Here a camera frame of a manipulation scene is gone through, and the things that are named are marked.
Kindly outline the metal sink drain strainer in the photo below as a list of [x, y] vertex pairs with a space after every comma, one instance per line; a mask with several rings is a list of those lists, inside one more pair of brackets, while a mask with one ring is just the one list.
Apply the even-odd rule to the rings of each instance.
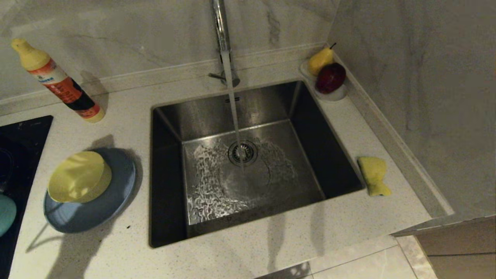
[[241, 140], [239, 144], [234, 142], [228, 149], [229, 161], [238, 167], [252, 165], [257, 160], [257, 157], [257, 146], [251, 141]]

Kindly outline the black induction cooktop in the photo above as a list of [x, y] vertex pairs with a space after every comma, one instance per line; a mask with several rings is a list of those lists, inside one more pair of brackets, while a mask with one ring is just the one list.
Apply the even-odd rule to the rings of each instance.
[[22, 219], [53, 116], [0, 127], [0, 193], [14, 200], [14, 224], [0, 237], [0, 279], [8, 279]]

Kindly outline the blue round plate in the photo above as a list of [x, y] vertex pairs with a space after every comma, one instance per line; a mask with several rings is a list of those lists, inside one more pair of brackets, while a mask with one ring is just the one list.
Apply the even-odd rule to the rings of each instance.
[[82, 233], [116, 217], [131, 200], [138, 183], [134, 159], [122, 148], [96, 148], [113, 171], [106, 191], [88, 203], [59, 203], [45, 192], [43, 212], [48, 224], [58, 232]]

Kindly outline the yellow green sponge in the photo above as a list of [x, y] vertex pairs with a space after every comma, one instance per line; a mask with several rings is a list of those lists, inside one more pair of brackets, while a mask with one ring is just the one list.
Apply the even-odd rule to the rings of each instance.
[[387, 173], [386, 161], [379, 157], [358, 157], [359, 168], [369, 196], [390, 196], [391, 189], [383, 182]]

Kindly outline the dark red apple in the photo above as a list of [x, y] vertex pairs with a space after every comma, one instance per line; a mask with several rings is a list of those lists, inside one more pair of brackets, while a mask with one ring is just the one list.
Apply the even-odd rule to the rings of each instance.
[[346, 69], [337, 62], [324, 66], [315, 83], [315, 88], [322, 94], [330, 94], [338, 90], [345, 82]]

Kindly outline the teal bowl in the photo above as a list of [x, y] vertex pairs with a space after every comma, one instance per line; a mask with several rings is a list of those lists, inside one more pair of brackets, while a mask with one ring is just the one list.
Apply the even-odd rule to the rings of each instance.
[[17, 206], [14, 200], [0, 193], [0, 237], [14, 224]]

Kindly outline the stainless steel sink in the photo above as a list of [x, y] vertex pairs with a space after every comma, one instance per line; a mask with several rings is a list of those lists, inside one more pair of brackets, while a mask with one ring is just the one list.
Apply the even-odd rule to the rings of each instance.
[[303, 81], [234, 93], [241, 140], [258, 157], [233, 165], [228, 94], [151, 115], [149, 244], [159, 248], [363, 189], [353, 160]]

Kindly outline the yellow pear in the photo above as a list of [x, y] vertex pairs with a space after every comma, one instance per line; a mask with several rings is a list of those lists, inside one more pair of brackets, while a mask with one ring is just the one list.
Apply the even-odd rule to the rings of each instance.
[[337, 43], [332, 44], [328, 48], [320, 50], [318, 53], [313, 55], [308, 61], [308, 72], [312, 76], [317, 76], [320, 70], [334, 61], [334, 47]]

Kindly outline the clear tap water stream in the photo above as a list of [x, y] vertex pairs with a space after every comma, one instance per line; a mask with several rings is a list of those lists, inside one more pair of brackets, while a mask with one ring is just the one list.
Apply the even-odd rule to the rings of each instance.
[[222, 64], [224, 67], [224, 73], [225, 73], [225, 78], [226, 78], [226, 84], [227, 84], [227, 90], [228, 90], [228, 96], [230, 100], [230, 107], [231, 107], [231, 113], [232, 113], [232, 119], [233, 119], [233, 124], [234, 124], [234, 132], [236, 135], [237, 139], [237, 151], [238, 151], [238, 156], [239, 156], [239, 164], [241, 166], [241, 169], [244, 171], [244, 164], [243, 164], [243, 159], [245, 157], [245, 153], [243, 149], [241, 148], [241, 138], [240, 138], [240, 132], [239, 132], [239, 126], [238, 126], [238, 116], [237, 116], [237, 109], [236, 109], [236, 101], [234, 100], [234, 86], [233, 86], [233, 73], [232, 73], [232, 68], [230, 64], [230, 53], [227, 50], [221, 50], [220, 51], [221, 58], [222, 58]]

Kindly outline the orange dish soap bottle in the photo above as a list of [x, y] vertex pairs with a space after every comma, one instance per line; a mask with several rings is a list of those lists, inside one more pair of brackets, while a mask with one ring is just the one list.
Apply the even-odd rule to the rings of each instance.
[[104, 118], [104, 109], [48, 53], [22, 38], [13, 39], [11, 46], [23, 68], [83, 120], [95, 123]]

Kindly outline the yellow plastic bowl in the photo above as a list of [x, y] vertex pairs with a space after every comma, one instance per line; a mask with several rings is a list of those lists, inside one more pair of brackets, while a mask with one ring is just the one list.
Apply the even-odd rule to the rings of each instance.
[[112, 178], [113, 172], [101, 154], [79, 152], [57, 166], [47, 192], [59, 203], [88, 203], [108, 189]]

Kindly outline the small white fruit dish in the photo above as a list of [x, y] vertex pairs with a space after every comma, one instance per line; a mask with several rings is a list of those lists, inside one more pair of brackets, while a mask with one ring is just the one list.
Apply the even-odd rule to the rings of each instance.
[[310, 85], [310, 90], [317, 98], [326, 102], [337, 102], [344, 99], [348, 93], [348, 87], [344, 83], [337, 90], [331, 92], [330, 94], [322, 94], [315, 88], [315, 83], [317, 81], [317, 76], [313, 76], [308, 70], [308, 61], [309, 59], [304, 60], [300, 66], [299, 70], [303, 77], [308, 81]]

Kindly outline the chrome faucet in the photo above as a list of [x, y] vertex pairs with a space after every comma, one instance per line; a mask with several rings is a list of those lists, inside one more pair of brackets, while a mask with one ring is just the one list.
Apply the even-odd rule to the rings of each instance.
[[216, 78], [220, 80], [224, 85], [227, 85], [226, 71], [224, 67], [225, 65], [228, 65], [231, 69], [232, 86], [237, 87], [240, 83], [240, 79], [237, 75], [236, 70], [234, 69], [233, 62], [231, 60], [230, 35], [224, 0], [210, 0], [210, 2], [213, 12], [213, 23], [217, 37], [219, 62], [222, 66], [222, 71], [220, 74], [209, 73], [208, 76], [211, 78]]

